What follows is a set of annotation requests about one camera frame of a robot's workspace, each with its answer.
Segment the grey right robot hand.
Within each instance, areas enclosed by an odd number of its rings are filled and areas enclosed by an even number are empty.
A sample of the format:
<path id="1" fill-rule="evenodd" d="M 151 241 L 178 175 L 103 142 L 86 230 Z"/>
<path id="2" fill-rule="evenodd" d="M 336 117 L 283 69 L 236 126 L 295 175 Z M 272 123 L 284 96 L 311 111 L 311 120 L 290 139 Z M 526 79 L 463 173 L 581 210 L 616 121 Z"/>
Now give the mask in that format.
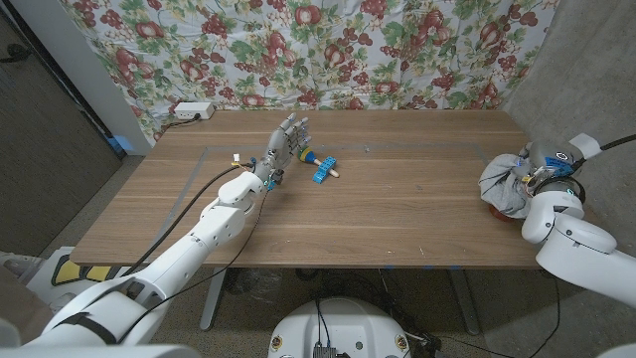
<path id="1" fill-rule="evenodd" d="M 573 173 L 574 155 L 564 148 L 544 141 L 527 143 L 513 172 L 526 185 L 528 193 L 535 194 L 550 179 Z"/>

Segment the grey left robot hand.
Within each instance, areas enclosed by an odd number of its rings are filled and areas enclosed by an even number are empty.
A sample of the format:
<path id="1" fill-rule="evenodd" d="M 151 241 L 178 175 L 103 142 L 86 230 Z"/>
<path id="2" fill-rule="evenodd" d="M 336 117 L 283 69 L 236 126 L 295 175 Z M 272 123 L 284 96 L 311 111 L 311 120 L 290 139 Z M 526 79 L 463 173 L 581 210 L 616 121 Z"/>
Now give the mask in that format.
<path id="1" fill-rule="evenodd" d="M 253 171 L 259 179 L 269 181 L 276 171 L 285 169 L 311 140 L 308 121 L 308 117 L 297 119 L 296 114 L 291 113 L 272 131 L 265 152 Z"/>

